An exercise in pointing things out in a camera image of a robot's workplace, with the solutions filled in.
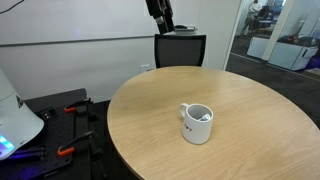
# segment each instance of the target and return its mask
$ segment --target round table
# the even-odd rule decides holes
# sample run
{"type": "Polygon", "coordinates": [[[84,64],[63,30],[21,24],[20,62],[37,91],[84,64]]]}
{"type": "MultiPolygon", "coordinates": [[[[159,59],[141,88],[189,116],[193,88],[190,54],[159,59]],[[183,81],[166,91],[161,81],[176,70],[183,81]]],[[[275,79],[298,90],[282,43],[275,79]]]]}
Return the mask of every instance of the round table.
{"type": "Polygon", "coordinates": [[[140,74],[108,110],[112,141],[141,179],[320,179],[320,131],[291,101],[246,77],[200,67],[140,74]],[[181,103],[214,113],[202,145],[181,135],[181,103]]]}

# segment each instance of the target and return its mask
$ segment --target white mug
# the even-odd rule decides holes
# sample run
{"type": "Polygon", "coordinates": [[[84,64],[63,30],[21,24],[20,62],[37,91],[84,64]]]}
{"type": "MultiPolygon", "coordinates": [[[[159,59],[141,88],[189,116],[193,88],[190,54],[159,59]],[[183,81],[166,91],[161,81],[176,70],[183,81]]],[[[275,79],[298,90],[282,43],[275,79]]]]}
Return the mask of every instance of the white mug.
{"type": "Polygon", "coordinates": [[[213,112],[202,104],[180,105],[180,113],[184,118],[181,133],[183,137],[193,144],[203,144],[208,141],[211,134],[213,112]]]}

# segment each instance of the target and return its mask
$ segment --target chair backrest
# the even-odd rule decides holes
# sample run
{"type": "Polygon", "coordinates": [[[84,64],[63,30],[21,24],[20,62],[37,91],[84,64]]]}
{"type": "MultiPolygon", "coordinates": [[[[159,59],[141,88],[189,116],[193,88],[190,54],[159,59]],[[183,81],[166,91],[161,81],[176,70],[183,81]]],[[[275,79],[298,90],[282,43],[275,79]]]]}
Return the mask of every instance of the chair backrest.
{"type": "Polygon", "coordinates": [[[157,68],[201,66],[206,49],[206,35],[155,35],[154,54],[157,68]]]}

